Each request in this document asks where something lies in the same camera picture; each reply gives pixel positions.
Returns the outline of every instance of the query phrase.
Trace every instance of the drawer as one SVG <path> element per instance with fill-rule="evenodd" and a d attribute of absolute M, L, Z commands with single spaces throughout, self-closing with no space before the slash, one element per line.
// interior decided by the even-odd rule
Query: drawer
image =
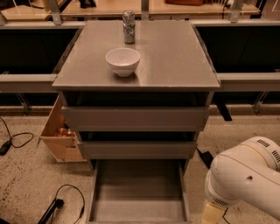
<path fill-rule="evenodd" d="M 191 223 L 179 161 L 97 160 L 86 223 Z"/>
<path fill-rule="evenodd" d="M 209 109 L 63 107 L 63 113 L 75 131 L 200 131 L 204 129 Z"/>
<path fill-rule="evenodd" d="M 85 159 L 187 159 L 192 158 L 195 142 L 100 141 L 79 143 Z"/>

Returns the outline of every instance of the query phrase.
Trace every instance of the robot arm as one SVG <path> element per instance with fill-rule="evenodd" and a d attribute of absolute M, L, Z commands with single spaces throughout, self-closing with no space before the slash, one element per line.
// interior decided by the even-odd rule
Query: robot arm
<path fill-rule="evenodd" d="M 265 137 L 225 150 L 212 162 L 205 192 L 218 207 L 245 200 L 280 220 L 280 147 Z"/>

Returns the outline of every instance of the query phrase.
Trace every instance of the brown box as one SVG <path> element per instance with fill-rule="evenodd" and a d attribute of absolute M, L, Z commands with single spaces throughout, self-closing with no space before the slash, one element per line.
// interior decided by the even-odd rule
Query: brown box
<path fill-rule="evenodd" d="M 58 97 L 45 124 L 40 139 L 46 144 L 58 162 L 81 162 L 82 158 L 76 136 L 56 136 L 64 127 L 65 117 L 61 112 L 62 102 Z"/>

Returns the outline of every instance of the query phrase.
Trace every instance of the cabinet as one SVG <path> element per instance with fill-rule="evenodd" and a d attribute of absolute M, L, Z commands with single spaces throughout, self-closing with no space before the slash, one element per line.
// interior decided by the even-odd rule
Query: cabinet
<path fill-rule="evenodd" d="M 105 55 L 139 51 L 129 77 Z M 87 223 L 190 223 L 183 175 L 218 82 L 188 21 L 87 21 L 52 87 L 93 168 Z"/>

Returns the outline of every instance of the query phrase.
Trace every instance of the concrete floor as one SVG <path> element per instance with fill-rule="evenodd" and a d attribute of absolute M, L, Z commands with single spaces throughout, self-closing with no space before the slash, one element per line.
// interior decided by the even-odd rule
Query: concrete floor
<path fill-rule="evenodd" d="M 199 135 L 198 145 L 201 151 L 210 151 L 213 156 L 236 146 L 254 136 L 264 136 L 280 145 L 280 107 L 265 106 L 262 115 L 254 115 L 250 106 L 229 107 L 232 122 L 224 122 L 215 107 L 206 128 Z M 38 223 L 50 205 L 56 191 L 64 184 L 77 186 L 86 201 L 86 212 L 80 223 L 84 223 L 91 192 L 91 171 L 87 163 L 58 163 L 43 142 L 38 145 L 42 129 L 46 123 L 46 113 L 20 114 L 2 113 L 11 134 L 30 131 L 34 139 L 21 149 L 11 148 L 0 157 L 0 218 L 17 224 Z M 0 123 L 0 144 L 7 139 L 6 130 Z M 19 137 L 15 144 L 25 138 Z M 207 168 L 196 153 L 185 173 L 185 185 L 188 194 L 193 224 L 201 222 L 204 195 L 204 181 Z M 53 223 L 74 223 L 79 216 L 82 200 L 73 188 L 64 188 L 59 192 L 64 206 L 56 213 Z M 266 213 L 251 205 L 240 202 L 228 209 L 227 220 L 232 223 L 280 223 Z"/>

